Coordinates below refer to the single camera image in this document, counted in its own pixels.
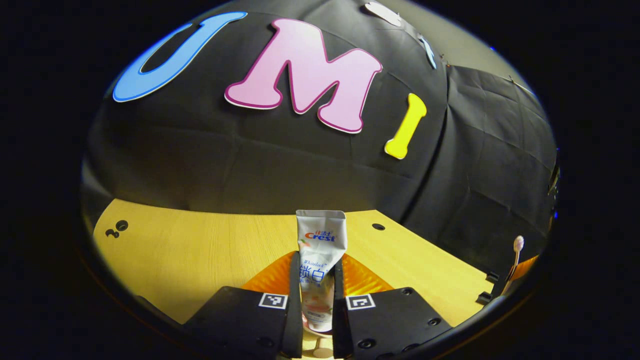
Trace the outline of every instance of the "letter i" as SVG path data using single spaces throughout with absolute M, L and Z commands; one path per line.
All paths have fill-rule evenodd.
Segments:
M 422 99 L 415 94 L 409 94 L 407 98 L 409 108 L 404 114 L 404 119 L 393 139 L 387 141 L 385 152 L 399 160 L 404 159 L 408 151 L 409 141 L 413 137 L 415 128 L 418 127 L 420 119 L 427 115 L 427 107 Z

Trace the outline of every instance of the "letter m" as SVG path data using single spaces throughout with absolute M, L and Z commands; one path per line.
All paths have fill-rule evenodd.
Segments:
M 322 31 L 317 27 L 292 19 L 274 20 L 272 25 L 276 35 L 244 80 L 227 87 L 227 101 L 245 108 L 277 108 L 282 102 L 278 80 L 288 65 L 296 113 L 306 113 L 337 85 L 331 100 L 318 109 L 318 118 L 334 129 L 359 133 L 371 81 L 382 71 L 378 59 L 362 49 L 353 49 L 328 61 Z

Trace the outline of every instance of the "screw hole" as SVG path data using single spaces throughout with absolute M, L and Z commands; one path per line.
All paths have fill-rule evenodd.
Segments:
M 125 231 L 129 227 L 129 223 L 126 220 L 120 220 L 116 223 L 116 229 L 118 231 Z
M 376 346 L 376 340 L 373 339 L 364 339 L 358 343 L 359 348 L 372 348 Z

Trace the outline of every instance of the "table surface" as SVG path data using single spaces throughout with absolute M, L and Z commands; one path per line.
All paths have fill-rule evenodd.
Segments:
M 482 305 L 486 274 L 376 210 L 347 216 L 347 254 L 394 288 L 414 288 L 451 326 Z M 129 227 L 106 236 L 119 220 Z M 377 230 L 372 224 L 381 224 Z M 135 295 L 185 323 L 222 286 L 241 287 L 298 249 L 295 215 L 237 215 L 156 208 L 115 199 L 93 232 L 111 271 Z M 305 335 L 307 358 L 315 339 Z

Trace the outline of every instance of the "toothbrush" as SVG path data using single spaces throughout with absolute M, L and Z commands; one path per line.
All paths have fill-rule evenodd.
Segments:
M 511 268 L 511 270 L 509 271 L 509 275 L 507 275 L 506 284 L 504 285 L 504 289 L 502 290 L 502 293 L 500 295 L 504 295 L 504 293 L 507 292 L 507 290 L 511 286 L 511 278 L 516 272 L 516 267 L 518 266 L 518 261 L 520 260 L 520 251 L 522 251 L 523 247 L 524 238 L 522 237 L 522 235 L 518 235 L 518 237 L 516 237 L 516 240 L 513 241 L 513 251 L 516 253 L 516 259 L 513 263 L 513 268 Z

